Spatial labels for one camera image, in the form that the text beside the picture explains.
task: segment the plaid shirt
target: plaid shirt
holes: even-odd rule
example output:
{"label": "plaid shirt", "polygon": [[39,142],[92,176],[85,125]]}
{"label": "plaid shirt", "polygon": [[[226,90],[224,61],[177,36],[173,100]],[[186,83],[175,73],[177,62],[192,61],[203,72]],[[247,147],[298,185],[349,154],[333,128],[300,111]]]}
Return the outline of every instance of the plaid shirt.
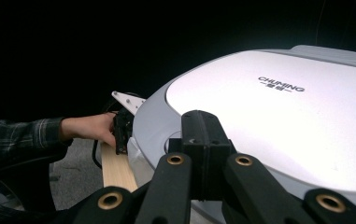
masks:
{"label": "plaid shirt", "polygon": [[[19,158],[34,150],[69,147],[73,140],[61,142],[59,128],[63,118],[33,122],[0,120],[0,161]],[[28,213],[0,205],[0,223],[40,223],[43,214]]]}

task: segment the brand logo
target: brand logo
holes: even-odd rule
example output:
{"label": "brand logo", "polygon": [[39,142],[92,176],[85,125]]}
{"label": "brand logo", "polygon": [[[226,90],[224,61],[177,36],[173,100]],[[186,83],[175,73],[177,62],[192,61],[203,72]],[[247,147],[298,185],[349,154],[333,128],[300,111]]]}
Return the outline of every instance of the brand logo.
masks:
{"label": "brand logo", "polygon": [[259,77],[260,83],[264,84],[268,88],[272,88],[278,91],[305,91],[304,88],[293,86],[292,84],[277,81],[268,77]]}

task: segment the white appliance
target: white appliance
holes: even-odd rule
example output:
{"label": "white appliance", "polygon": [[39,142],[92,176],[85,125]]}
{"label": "white appliance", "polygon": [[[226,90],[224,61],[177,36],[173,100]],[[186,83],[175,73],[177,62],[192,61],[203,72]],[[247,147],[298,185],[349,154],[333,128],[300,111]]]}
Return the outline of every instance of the white appliance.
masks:
{"label": "white appliance", "polygon": [[[236,150],[259,159],[289,193],[322,187],[356,203],[356,52],[241,51],[169,81],[135,113],[128,155],[139,186],[191,110],[217,116]],[[192,207],[225,223],[220,202]]]}

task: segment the wooden plank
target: wooden plank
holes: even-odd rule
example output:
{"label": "wooden plank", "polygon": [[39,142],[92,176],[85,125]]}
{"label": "wooden plank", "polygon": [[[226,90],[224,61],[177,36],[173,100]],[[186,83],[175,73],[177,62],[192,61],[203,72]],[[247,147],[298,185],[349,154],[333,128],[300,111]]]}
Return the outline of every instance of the wooden plank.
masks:
{"label": "wooden plank", "polygon": [[116,155],[116,148],[101,143],[102,173],[104,187],[116,186],[133,192],[137,189],[134,173],[128,163],[128,156]]}

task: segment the black background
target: black background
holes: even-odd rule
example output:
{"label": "black background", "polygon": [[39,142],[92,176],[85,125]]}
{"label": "black background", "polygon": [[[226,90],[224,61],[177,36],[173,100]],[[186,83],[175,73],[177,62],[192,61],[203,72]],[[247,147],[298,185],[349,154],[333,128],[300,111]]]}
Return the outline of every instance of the black background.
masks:
{"label": "black background", "polygon": [[296,45],[356,51],[356,1],[0,1],[0,119],[96,114],[112,91]]}

